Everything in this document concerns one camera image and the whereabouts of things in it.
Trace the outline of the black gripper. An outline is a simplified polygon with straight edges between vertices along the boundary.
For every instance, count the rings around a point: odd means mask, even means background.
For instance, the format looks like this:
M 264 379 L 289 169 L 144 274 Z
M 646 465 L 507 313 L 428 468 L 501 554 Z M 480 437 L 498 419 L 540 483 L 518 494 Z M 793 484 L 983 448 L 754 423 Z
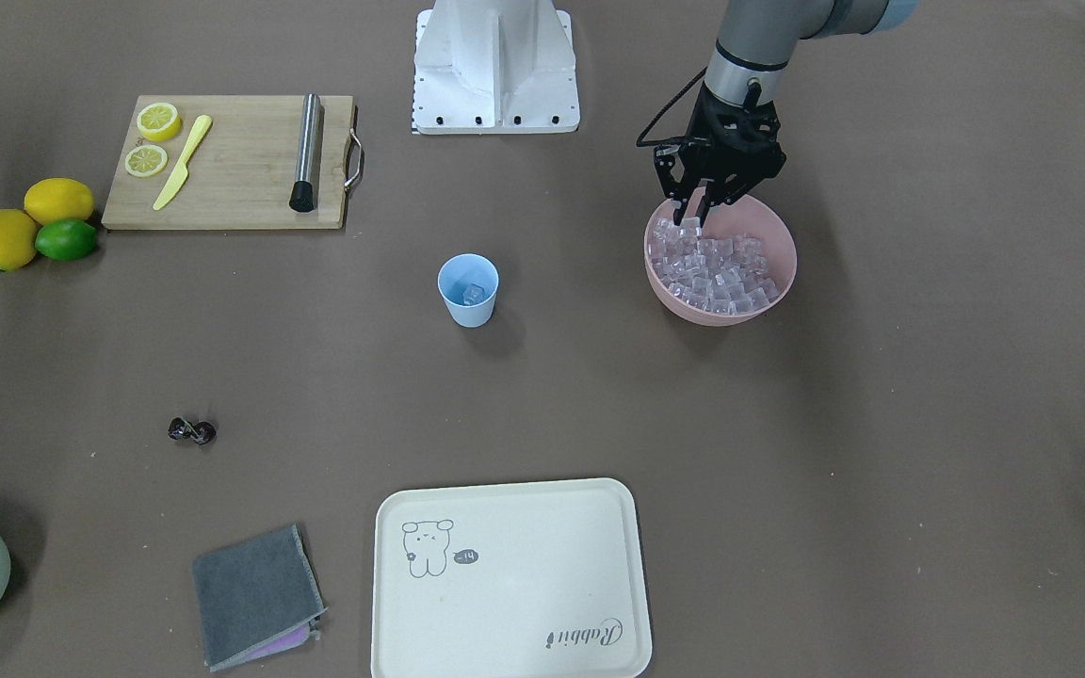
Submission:
M 699 227 L 706 228 L 720 206 L 735 204 L 784 166 L 778 112 L 773 102 L 760 103 L 763 93 L 758 84 L 749 84 L 744 102 L 735 105 L 712 94 L 707 85 L 699 86 L 679 145 L 682 176 L 679 197 L 672 199 L 672 222 L 676 226 L 697 216 Z M 699 202 L 698 186 L 702 182 L 706 186 Z

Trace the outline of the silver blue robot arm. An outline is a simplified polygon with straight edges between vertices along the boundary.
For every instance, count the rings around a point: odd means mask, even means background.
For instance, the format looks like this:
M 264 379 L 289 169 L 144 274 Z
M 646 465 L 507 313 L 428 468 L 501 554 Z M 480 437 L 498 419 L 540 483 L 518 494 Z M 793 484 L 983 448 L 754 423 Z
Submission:
M 698 219 L 735 204 L 786 163 L 775 95 L 802 40 L 865 35 L 899 26 L 915 1 L 729 1 L 707 66 L 699 77 L 688 130 L 658 143 L 658 177 L 674 220 Z

